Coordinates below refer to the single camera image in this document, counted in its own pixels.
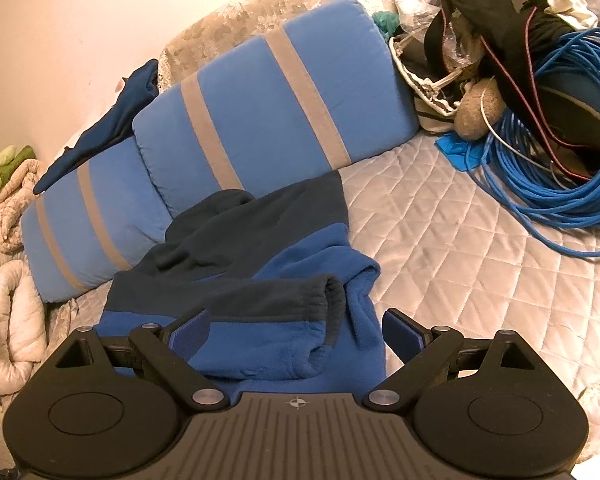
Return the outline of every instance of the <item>coiled blue cable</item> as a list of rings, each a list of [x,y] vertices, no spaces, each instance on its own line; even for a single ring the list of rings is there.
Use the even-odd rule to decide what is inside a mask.
[[[600,87],[600,46],[589,38],[600,40],[600,28],[562,36],[556,49],[538,64],[535,76],[552,72],[586,74]],[[534,159],[531,134],[509,109],[495,129],[513,149]],[[491,133],[487,136],[480,166],[484,182],[470,171],[471,178],[508,208],[532,236],[566,256],[600,256],[600,250],[576,251],[563,247],[541,235],[532,223],[558,229],[600,228],[600,170],[585,184],[573,187],[569,180],[553,173],[552,168],[546,168],[550,171],[538,168]],[[518,201],[511,199],[498,179]]]

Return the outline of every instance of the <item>white wall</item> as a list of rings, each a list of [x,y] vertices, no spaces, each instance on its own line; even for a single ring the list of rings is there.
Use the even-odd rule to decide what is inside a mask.
[[[227,0],[0,0],[0,149],[49,162],[102,97]]]

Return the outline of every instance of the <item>white quilted mattress cover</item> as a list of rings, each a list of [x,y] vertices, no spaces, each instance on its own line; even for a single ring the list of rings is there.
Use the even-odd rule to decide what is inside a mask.
[[[371,292],[378,318],[394,307],[466,337],[519,332],[584,407],[585,460],[600,452],[600,258],[560,256],[529,236],[434,141],[419,134],[340,170],[351,243],[382,269]],[[600,248],[600,231],[541,232]],[[400,366],[387,349],[387,373]]]

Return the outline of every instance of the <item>light blue fabric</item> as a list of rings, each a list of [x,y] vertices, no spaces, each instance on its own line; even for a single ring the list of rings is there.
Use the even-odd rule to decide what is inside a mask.
[[[285,24],[353,162],[414,136],[411,90],[374,22],[355,0],[335,0]],[[205,65],[200,88],[244,189],[255,196],[330,170],[264,38]],[[218,190],[182,101],[180,85],[134,120],[152,181],[175,216]]]
[[[468,142],[455,132],[449,132],[436,141],[438,149],[458,171],[468,171],[480,166],[484,140]]]
[[[149,179],[133,137],[94,156],[89,164],[91,185],[109,237],[123,258],[134,265],[164,241],[171,216]],[[89,288],[110,280],[118,268],[95,235],[77,171],[58,180],[43,197],[48,224],[72,273]],[[78,296],[80,292],[62,276],[52,258],[35,204],[22,217],[22,236],[40,297],[65,301]]]

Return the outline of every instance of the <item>navy garment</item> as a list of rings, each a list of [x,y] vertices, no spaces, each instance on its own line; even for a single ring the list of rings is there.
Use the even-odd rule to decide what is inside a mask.
[[[116,275],[96,328],[124,335],[203,307],[210,335],[189,363],[234,400],[243,391],[361,397],[386,376],[368,296],[378,275],[349,244],[337,172],[260,199],[220,191]]]
[[[34,194],[47,190],[67,173],[92,156],[121,142],[133,134],[134,117],[158,97],[158,60],[150,59],[126,80],[111,109],[97,123],[84,131],[73,148],[67,148],[33,188]]]

